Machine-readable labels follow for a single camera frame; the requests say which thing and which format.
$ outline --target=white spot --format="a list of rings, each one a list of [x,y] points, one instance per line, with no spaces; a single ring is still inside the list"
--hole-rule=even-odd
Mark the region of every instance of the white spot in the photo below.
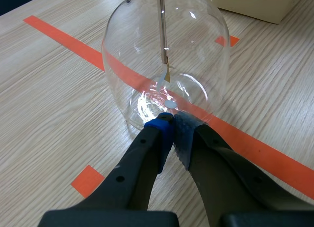
[[[174,101],[171,100],[166,100],[165,101],[165,106],[169,109],[174,109],[177,107],[177,104]]]
[[[193,17],[194,19],[196,19],[196,17],[195,17],[195,15],[194,15],[193,12],[190,12],[190,14],[191,14],[191,17]]]

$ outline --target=orange tape strip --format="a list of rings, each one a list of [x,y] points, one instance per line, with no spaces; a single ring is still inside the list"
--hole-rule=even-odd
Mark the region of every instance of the orange tape strip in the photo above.
[[[234,45],[236,45],[237,42],[239,42],[239,40],[240,40],[239,38],[236,38],[234,36],[230,36],[230,46],[233,47]],[[224,37],[222,37],[222,36],[218,37],[215,40],[215,42],[217,44],[220,44],[223,47],[225,47],[226,43],[227,43],[226,39]]]
[[[31,16],[26,18],[24,21],[74,53],[80,55],[85,60],[91,62],[102,70],[104,69],[101,53],[37,17]],[[136,90],[141,89],[140,83],[138,82],[144,82],[145,84],[150,83],[150,79],[132,71],[113,56],[108,55],[107,59],[110,66],[115,70],[115,73],[125,83],[132,86]],[[178,105],[183,110],[193,113],[198,118],[206,119],[210,117],[210,115],[203,109],[193,104],[189,104],[178,97],[176,100],[179,101]],[[217,117],[213,117],[209,121],[209,124],[238,154],[314,199],[314,170],[293,160],[285,154],[262,143],[261,141]]]
[[[90,165],[84,168],[82,172],[73,180],[71,185],[75,188],[84,198],[91,195],[94,190],[105,179],[98,171]]]

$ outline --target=screw hole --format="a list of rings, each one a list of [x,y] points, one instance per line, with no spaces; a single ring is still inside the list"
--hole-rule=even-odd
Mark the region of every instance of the screw hole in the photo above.
[[[258,176],[255,176],[255,177],[253,178],[253,180],[254,180],[256,183],[258,183],[258,184],[262,183],[262,178],[260,178],[260,177],[258,177]]]
[[[117,180],[117,182],[121,183],[121,182],[124,181],[124,177],[123,177],[123,176],[118,176],[118,177],[116,178],[116,180]]]

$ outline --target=blue gripper pad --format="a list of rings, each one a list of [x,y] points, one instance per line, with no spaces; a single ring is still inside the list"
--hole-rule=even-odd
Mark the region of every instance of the blue gripper pad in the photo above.
[[[188,170],[190,166],[194,130],[198,126],[206,123],[186,112],[178,112],[175,114],[175,122],[175,151],[185,169]]]

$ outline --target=metal rod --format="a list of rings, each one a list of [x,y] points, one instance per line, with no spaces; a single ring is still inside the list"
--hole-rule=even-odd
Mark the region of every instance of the metal rod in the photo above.
[[[168,63],[165,0],[157,0],[162,63]]]

